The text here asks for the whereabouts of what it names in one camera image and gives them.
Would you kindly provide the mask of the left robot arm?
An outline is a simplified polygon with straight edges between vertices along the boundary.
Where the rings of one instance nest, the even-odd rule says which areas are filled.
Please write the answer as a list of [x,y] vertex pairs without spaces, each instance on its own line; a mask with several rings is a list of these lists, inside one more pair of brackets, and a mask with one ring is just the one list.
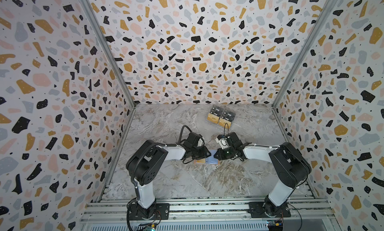
[[203,137],[194,132],[176,144],[145,141],[126,164],[136,193],[135,210],[144,219],[151,218],[155,213],[156,198],[152,182],[165,161],[181,160],[184,164],[188,164],[211,155]]

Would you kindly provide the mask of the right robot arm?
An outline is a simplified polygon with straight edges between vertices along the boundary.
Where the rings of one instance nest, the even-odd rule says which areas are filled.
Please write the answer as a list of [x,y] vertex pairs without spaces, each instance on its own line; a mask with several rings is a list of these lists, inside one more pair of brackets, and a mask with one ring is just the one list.
[[304,184],[312,168],[302,154],[289,142],[265,146],[242,143],[236,133],[219,135],[216,142],[220,148],[214,158],[223,160],[259,160],[271,163],[279,181],[263,202],[250,202],[249,211],[253,218],[290,217],[288,199],[296,188]]

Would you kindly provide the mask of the tan leather card holder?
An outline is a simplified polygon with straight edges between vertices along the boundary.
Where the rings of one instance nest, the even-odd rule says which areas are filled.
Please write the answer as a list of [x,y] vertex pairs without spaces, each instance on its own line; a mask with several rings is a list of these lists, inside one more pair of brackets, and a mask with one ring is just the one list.
[[214,157],[217,150],[210,150],[211,156],[205,159],[201,160],[195,160],[194,164],[201,164],[201,165],[219,165],[221,161],[219,161],[217,158]]

